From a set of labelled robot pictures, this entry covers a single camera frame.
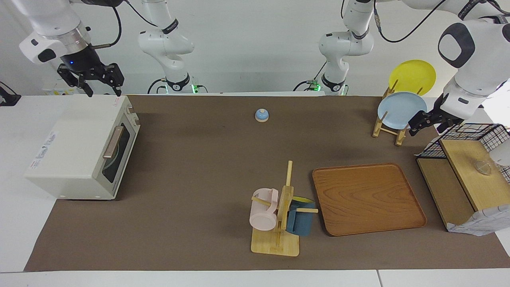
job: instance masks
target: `oven door handle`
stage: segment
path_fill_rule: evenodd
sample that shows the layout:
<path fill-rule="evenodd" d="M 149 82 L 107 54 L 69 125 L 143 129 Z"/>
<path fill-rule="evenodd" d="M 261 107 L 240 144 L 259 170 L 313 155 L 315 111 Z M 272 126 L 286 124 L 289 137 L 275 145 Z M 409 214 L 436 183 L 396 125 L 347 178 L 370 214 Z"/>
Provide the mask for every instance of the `oven door handle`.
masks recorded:
<path fill-rule="evenodd" d="M 116 126 L 115 129 L 113 129 L 112 137 L 110 138 L 110 142 L 108 143 L 105 152 L 103 153 L 103 158 L 113 157 L 113 155 L 115 154 L 115 150 L 119 145 L 120 137 L 122 136 L 123 132 L 124 126 Z"/>

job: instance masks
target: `brown tray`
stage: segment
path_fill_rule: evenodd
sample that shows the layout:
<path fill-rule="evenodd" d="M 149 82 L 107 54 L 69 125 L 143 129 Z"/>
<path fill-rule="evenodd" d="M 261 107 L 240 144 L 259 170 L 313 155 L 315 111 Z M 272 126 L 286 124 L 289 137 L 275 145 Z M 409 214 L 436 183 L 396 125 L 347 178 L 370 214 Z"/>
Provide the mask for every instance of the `brown tray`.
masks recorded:
<path fill-rule="evenodd" d="M 402 169 L 394 163 L 316 169 L 313 178 L 326 230 L 332 236 L 427 223 Z"/>

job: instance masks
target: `blue mug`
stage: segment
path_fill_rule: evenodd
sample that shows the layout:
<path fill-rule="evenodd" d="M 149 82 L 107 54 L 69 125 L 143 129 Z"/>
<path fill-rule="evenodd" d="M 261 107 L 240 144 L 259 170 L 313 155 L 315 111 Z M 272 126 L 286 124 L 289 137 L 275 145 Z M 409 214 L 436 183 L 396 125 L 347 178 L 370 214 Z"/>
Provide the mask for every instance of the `blue mug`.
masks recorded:
<path fill-rule="evenodd" d="M 286 231 L 299 236 L 307 236 L 312 228 L 313 213 L 297 212 L 297 208 L 315 208 L 315 202 L 308 198 L 294 196 L 290 203 Z"/>

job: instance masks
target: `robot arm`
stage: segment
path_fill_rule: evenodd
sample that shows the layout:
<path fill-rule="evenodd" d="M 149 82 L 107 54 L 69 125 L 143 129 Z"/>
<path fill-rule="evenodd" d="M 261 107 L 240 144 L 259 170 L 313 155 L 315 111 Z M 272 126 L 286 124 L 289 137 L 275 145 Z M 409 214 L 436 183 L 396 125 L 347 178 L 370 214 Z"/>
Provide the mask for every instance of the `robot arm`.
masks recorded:
<path fill-rule="evenodd" d="M 34 31 L 19 45 L 36 64 L 60 57 L 58 73 L 69 86 L 82 88 L 90 97 L 86 80 L 99 80 L 120 95 L 124 77 L 117 64 L 104 65 L 90 43 L 90 36 L 69 0 L 12 0 L 30 21 Z M 87 4 L 116 7 L 122 0 L 83 0 Z"/>
<path fill-rule="evenodd" d="M 441 57 L 458 70 L 432 111 L 420 111 L 409 121 L 411 135 L 434 124 L 440 124 L 439 132 L 460 124 L 510 78 L 510 66 L 502 64 L 510 58 L 509 15 L 491 1 L 446 1 L 440 9 L 469 19 L 449 26 L 438 44 Z"/>
<path fill-rule="evenodd" d="M 319 42 L 319 50 L 327 60 L 322 82 L 329 87 L 328 94 L 338 94 L 344 84 L 349 65 L 342 58 L 372 50 L 368 23 L 373 1 L 349 0 L 344 17 L 349 31 L 326 34 Z M 440 124 L 438 130 L 442 132 L 472 116 L 485 98 L 510 78 L 510 66 L 502 64 L 510 58 L 510 15 L 495 0 L 401 1 L 414 9 L 451 12 L 462 20 L 445 30 L 438 45 L 441 57 L 457 68 L 457 73 L 444 87 L 434 109 L 420 111 L 409 121 L 411 135 L 434 124 Z"/>
<path fill-rule="evenodd" d="M 326 94 L 338 94 L 345 83 L 349 63 L 344 56 L 361 56 L 372 51 L 374 38 L 368 24 L 373 15 L 374 0 L 349 0 L 344 23 L 347 32 L 333 32 L 322 36 L 319 50 L 326 57 L 322 84 L 327 87 Z"/>
<path fill-rule="evenodd" d="M 142 0 L 142 4 L 158 29 L 140 33 L 140 48 L 163 67 L 167 87 L 174 92 L 193 92 L 190 75 L 179 55 L 191 53 L 194 44 L 180 33 L 179 21 L 170 14 L 166 0 Z"/>

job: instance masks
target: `pink mug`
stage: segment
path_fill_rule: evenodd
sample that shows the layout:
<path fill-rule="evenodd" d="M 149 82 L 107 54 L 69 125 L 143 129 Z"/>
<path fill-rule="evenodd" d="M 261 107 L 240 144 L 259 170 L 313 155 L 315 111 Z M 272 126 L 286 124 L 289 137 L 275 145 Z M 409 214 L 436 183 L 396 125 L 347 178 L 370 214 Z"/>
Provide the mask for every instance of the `pink mug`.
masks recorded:
<path fill-rule="evenodd" d="M 260 231 L 269 231 L 276 226 L 276 208 L 278 207 L 278 191 L 274 188 L 259 188 L 253 196 L 268 202 L 271 206 L 252 201 L 250 224 Z"/>

